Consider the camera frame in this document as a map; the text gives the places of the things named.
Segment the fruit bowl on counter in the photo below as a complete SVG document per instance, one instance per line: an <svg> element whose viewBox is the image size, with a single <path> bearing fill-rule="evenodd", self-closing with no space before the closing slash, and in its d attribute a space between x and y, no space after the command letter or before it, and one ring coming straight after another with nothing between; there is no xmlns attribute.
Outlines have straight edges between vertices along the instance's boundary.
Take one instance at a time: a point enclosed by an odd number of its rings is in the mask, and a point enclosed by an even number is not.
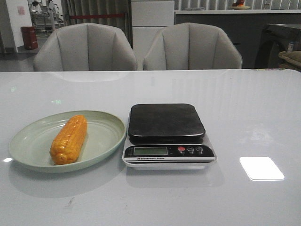
<svg viewBox="0 0 301 226"><path fill-rule="evenodd" d="M230 9L233 10L247 10L250 9L250 6L245 5L245 0L236 0L232 5L230 6Z"/></svg>

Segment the orange corn cob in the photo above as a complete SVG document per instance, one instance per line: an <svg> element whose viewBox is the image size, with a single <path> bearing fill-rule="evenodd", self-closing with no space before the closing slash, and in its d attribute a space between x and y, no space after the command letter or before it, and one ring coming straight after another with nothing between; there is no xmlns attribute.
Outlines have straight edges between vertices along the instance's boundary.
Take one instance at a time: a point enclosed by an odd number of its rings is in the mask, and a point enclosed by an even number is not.
<svg viewBox="0 0 301 226"><path fill-rule="evenodd" d="M50 156L56 165L74 163L81 152L87 134L84 115L72 116L57 134L50 147Z"/></svg>

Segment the white cabinet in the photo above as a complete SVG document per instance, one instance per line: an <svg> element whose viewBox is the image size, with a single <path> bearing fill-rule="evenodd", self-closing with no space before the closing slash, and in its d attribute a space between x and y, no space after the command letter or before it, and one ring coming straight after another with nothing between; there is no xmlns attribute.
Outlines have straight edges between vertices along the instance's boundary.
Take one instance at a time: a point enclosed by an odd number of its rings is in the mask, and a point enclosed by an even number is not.
<svg viewBox="0 0 301 226"><path fill-rule="evenodd" d="M173 0L133 0L131 1L133 49L138 51L147 44L147 30L174 24Z"/></svg>

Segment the dark appliance at right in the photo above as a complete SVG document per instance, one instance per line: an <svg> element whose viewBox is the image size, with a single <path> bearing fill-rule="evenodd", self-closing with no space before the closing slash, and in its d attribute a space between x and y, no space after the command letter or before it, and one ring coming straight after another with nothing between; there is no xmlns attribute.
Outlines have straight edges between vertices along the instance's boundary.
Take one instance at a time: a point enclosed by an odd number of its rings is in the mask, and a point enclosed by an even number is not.
<svg viewBox="0 0 301 226"><path fill-rule="evenodd" d="M266 24L261 32L255 68L278 68L282 59L280 52L301 49L300 24Z"/></svg>

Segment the left grey upholstered chair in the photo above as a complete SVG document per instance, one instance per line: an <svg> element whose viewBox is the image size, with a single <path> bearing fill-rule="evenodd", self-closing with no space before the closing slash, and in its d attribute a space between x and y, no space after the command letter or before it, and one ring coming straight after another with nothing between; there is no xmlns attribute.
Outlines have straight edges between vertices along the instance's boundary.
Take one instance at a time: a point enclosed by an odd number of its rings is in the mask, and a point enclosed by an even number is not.
<svg viewBox="0 0 301 226"><path fill-rule="evenodd" d="M38 72L135 71L137 60L123 31L83 23L52 32L33 61Z"/></svg>

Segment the grey upholstered chair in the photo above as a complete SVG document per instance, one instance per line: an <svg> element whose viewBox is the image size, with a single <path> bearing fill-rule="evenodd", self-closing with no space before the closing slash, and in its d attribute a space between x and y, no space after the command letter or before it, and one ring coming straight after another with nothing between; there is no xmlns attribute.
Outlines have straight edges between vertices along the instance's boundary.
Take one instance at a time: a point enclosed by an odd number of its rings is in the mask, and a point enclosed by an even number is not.
<svg viewBox="0 0 301 226"><path fill-rule="evenodd" d="M83 23L52 32L33 61L38 72L135 71L137 60L123 31Z"/></svg>
<svg viewBox="0 0 301 226"><path fill-rule="evenodd" d="M143 69L240 69L242 62L241 54L223 29L182 23L156 33L143 59Z"/></svg>

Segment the right grey upholstered chair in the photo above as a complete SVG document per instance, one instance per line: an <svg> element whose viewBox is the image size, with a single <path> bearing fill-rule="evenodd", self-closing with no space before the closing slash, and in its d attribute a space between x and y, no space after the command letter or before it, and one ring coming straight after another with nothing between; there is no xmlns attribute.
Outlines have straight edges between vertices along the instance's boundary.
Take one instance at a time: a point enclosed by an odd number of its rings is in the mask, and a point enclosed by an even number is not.
<svg viewBox="0 0 301 226"><path fill-rule="evenodd" d="M240 69L242 62L241 54L223 29L182 23L156 33L143 59L143 69Z"/></svg>

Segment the tan cushion at right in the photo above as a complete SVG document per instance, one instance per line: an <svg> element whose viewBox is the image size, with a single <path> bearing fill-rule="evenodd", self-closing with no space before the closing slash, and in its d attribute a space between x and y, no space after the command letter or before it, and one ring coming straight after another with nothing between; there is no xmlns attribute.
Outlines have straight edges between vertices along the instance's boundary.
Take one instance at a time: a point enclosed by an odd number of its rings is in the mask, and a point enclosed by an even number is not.
<svg viewBox="0 0 301 226"><path fill-rule="evenodd" d="M280 52L278 57L282 60L279 68L301 71L301 51Z"/></svg>

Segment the red trash bin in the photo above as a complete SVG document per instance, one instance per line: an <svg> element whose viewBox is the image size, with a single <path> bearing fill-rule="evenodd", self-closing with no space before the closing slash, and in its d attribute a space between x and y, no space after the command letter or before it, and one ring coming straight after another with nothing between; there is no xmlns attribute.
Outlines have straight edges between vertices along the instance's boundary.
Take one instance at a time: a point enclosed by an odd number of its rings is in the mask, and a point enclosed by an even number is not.
<svg viewBox="0 0 301 226"><path fill-rule="evenodd" d="M24 41L24 48L29 50L37 49L38 42L37 42L34 26L22 26L21 32Z"/></svg>

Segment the pink wall notice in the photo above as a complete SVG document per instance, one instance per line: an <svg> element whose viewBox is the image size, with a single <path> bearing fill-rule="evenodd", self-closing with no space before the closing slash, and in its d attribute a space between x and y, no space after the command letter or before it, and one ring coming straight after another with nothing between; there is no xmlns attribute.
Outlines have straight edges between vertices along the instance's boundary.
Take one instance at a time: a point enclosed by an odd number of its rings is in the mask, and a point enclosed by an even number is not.
<svg viewBox="0 0 301 226"><path fill-rule="evenodd" d="M19 16L24 16L25 15L25 9L23 6L17 6L17 11Z"/></svg>

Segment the pale green plate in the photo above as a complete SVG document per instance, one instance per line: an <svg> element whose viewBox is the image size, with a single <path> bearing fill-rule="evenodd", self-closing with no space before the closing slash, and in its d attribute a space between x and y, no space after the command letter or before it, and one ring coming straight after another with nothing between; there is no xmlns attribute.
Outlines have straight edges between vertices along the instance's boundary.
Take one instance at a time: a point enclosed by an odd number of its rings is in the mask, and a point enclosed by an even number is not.
<svg viewBox="0 0 301 226"><path fill-rule="evenodd" d="M49 150L55 136L74 115L87 119L87 135L75 163L55 165ZM39 119L20 130L9 144L12 158L25 168L44 173L65 173L92 166L124 144L126 127L117 116L99 111L71 111Z"/></svg>

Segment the grey counter with white top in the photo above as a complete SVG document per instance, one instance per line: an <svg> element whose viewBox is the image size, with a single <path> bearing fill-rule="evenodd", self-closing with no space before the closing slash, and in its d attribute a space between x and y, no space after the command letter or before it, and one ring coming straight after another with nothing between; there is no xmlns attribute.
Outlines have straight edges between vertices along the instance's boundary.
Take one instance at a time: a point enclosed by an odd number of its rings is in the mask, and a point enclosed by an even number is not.
<svg viewBox="0 0 301 226"><path fill-rule="evenodd" d="M204 10L175 12L176 24L198 23L222 28L243 58L243 68L255 68L261 32L266 24L301 24L300 10Z"/></svg>

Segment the black silver kitchen scale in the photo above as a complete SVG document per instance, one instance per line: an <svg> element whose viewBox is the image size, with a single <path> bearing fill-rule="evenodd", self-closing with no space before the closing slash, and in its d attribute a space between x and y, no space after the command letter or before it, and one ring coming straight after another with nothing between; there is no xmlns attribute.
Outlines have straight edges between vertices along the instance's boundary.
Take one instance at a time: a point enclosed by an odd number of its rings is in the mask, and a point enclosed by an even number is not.
<svg viewBox="0 0 301 226"><path fill-rule="evenodd" d="M136 170L200 170L217 160L194 106L132 106L123 162Z"/></svg>

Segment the red barrier belt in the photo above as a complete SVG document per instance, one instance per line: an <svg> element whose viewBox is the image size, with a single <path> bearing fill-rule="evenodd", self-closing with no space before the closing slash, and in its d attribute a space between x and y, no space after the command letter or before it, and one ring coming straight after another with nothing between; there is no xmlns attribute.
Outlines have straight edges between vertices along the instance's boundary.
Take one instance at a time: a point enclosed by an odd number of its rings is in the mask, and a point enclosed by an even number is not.
<svg viewBox="0 0 301 226"><path fill-rule="evenodd" d="M118 14L105 14L105 15L80 15L80 16L69 16L70 19L99 19L99 18L124 18L125 13Z"/></svg>

